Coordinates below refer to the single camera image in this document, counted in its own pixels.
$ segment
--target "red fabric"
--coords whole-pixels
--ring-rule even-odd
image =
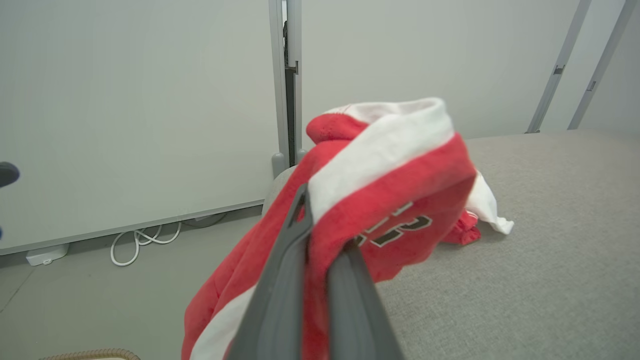
[[[265,217],[236,245],[189,304],[182,360],[189,359],[211,319],[257,283],[298,187],[366,127],[366,123],[344,114],[321,115],[308,125],[307,133],[317,145],[298,165]],[[360,249],[374,281],[393,278],[403,266],[424,261],[451,231],[475,176],[463,140],[456,134],[443,146],[418,155],[353,192],[316,219],[305,273],[304,359],[326,357],[324,278],[344,244],[353,238],[361,241]],[[385,218],[381,226],[367,232]]]
[[[449,234],[442,239],[442,242],[466,245],[480,239],[480,230],[476,228],[477,223],[477,217],[463,211],[456,225],[451,229]]]

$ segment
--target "red and white jersey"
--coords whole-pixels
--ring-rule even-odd
[[[476,170],[443,100],[352,104],[316,117],[307,134],[316,146],[189,304],[182,360],[224,358],[301,184],[308,183],[314,219],[305,270],[307,360],[326,358],[326,271],[347,241],[357,240],[372,278],[382,281],[424,261],[458,220],[466,219],[459,233],[472,227],[465,224],[475,219],[461,215]]]

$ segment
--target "door hinge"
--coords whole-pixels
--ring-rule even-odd
[[[296,66],[285,66],[285,70],[291,70],[294,74],[298,73],[298,61],[296,60]]]

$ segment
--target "white wall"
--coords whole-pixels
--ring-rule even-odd
[[[305,0],[302,126],[362,101],[437,96],[466,138],[524,133],[578,0]],[[303,136],[303,147],[312,146]]]
[[[541,132],[564,131],[569,126],[624,4],[625,0],[591,0]]]
[[[636,5],[580,129],[640,134],[640,5]]]

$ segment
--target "whiteboard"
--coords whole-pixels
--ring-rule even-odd
[[[591,0],[541,132],[564,131],[569,126],[624,4],[625,0]]]
[[[259,204],[278,152],[269,3],[0,3],[0,254]]]
[[[465,138],[524,133],[578,2],[305,0],[303,129],[344,104],[437,96]]]

